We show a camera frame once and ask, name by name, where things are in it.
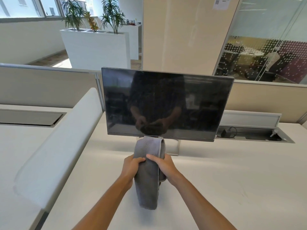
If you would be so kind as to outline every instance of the office chair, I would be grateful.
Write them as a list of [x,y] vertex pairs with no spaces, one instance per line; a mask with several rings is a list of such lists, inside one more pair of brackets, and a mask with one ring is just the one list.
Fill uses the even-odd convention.
[[[225,52],[225,50],[234,52],[234,54],[230,56],[230,60],[226,59],[225,55],[228,52]],[[228,76],[228,74],[233,71],[237,58],[242,51],[244,51],[243,46],[235,46],[231,43],[227,43],[214,75]]]
[[263,60],[256,66],[255,69],[249,69],[245,72],[245,77],[250,81],[269,81],[272,82],[276,79],[277,74],[283,70],[287,64],[291,60],[296,57],[295,54],[291,52],[286,52],[283,54],[278,61],[276,61],[269,69],[269,71],[265,70],[265,64],[267,62],[267,58],[263,58]]

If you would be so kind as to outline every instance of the paper sign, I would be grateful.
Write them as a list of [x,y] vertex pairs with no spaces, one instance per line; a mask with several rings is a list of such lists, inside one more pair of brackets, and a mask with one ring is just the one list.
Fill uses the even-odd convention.
[[215,0],[213,9],[216,10],[227,10],[229,6],[230,0]]

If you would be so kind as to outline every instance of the dell monitor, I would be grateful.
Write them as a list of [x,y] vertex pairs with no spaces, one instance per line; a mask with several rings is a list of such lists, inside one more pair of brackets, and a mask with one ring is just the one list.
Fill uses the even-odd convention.
[[109,135],[213,142],[232,77],[102,68]]

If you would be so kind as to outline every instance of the gray microfiber cloth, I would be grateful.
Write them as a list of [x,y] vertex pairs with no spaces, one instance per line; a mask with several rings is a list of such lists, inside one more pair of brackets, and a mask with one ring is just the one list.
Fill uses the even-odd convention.
[[[146,154],[164,159],[164,140],[150,136],[144,136],[143,139],[139,139],[134,148],[133,158],[146,158]],[[141,207],[148,210],[157,208],[160,183],[165,180],[166,176],[154,161],[146,159],[146,161],[139,164],[134,181],[138,202]]]

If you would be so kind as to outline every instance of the white countertop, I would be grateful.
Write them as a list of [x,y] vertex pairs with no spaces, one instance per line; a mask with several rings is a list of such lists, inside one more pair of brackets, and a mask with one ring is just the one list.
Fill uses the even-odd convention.
[[[295,143],[216,139],[181,141],[179,171],[238,229],[307,229],[307,130],[279,127]],[[92,208],[132,154],[135,137],[107,135],[105,114],[75,165],[42,230],[71,229]],[[155,211],[141,209],[135,187],[121,202],[113,229],[197,229],[168,181]]]
[[[0,109],[67,112],[70,108],[2,105]],[[42,215],[41,207],[17,195],[14,179],[18,170],[55,127],[0,125],[0,229],[28,230]]]

